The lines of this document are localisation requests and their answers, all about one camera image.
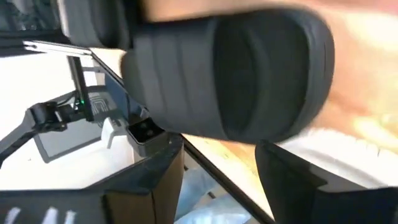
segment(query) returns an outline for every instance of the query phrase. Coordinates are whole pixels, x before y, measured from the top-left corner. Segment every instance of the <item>wooden surface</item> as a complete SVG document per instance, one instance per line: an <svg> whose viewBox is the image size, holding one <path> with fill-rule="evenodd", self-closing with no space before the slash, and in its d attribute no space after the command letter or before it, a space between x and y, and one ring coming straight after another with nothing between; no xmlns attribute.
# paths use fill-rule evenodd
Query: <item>wooden surface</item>
<svg viewBox="0 0 398 224"><path fill-rule="evenodd" d="M146 0L152 21L300 4L319 13L335 39L330 95L312 126L329 128L398 152L398 3L393 0ZM120 50L94 49L116 73ZM186 138L271 214L254 161L254 146Z"/></svg>

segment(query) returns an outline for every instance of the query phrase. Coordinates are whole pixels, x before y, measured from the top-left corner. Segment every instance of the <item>foam pad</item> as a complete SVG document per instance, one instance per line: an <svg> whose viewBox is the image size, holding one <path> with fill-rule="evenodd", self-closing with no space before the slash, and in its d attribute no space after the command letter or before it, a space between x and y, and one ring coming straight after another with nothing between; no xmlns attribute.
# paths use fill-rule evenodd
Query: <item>foam pad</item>
<svg viewBox="0 0 398 224"><path fill-rule="evenodd" d="M122 0L58 0L62 31L80 47L128 49Z"/></svg>
<svg viewBox="0 0 398 224"><path fill-rule="evenodd" d="M317 115L333 76L331 33L301 9L148 24L134 45L126 90L176 133L283 141Z"/></svg>

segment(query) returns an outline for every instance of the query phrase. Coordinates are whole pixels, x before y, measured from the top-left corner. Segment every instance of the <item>white plastic piece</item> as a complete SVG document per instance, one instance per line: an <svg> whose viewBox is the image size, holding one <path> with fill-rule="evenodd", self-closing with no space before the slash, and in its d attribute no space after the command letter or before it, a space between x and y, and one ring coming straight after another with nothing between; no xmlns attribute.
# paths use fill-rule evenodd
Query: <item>white plastic piece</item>
<svg viewBox="0 0 398 224"><path fill-rule="evenodd" d="M115 136L124 135L122 129L117 125L113 124L111 118L106 118L104 120L104 124L101 132L101 140L105 142L105 146L107 149L110 149L112 146L112 141Z"/></svg>

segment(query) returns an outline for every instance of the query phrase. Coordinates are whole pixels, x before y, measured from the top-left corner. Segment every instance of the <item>white surface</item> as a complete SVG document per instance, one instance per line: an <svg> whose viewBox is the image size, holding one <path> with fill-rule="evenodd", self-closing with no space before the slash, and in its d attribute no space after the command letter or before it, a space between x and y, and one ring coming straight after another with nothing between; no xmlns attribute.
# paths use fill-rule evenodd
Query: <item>white surface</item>
<svg viewBox="0 0 398 224"><path fill-rule="evenodd" d="M67 59L58 54L38 54L0 59L0 138L24 117L35 103L73 91ZM85 75L88 86L94 75ZM10 156L0 169L0 190L79 189L91 185L134 162L125 136L115 136L110 149L102 141L44 163L30 140Z"/></svg>
<svg viewBox="0 0 398 224"><path fill-rule="evenodd" d="M280 146L369 189L398 186L398 155L354 137L333 130L314 129Z"/></svg>

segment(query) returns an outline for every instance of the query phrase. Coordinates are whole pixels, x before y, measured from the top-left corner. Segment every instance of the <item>white label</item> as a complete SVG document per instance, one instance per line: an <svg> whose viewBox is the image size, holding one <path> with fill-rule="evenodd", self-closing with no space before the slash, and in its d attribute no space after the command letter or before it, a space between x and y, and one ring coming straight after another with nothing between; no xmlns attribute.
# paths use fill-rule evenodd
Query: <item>white label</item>
<svg viewBox="0 0 398 224"><path fill-rule="evenodd" d="M12 208L10 211L8 211L6 221L4 222L4 224L14 224L20 212L21 212L20 208L17 207ZM76 212L71 210L67 211L67 214L65 215L64 224L74 224L75 217L76 217ZM57 218L58 218L58 209L50 207L44 215L42 224L57 224Z"/></svg>

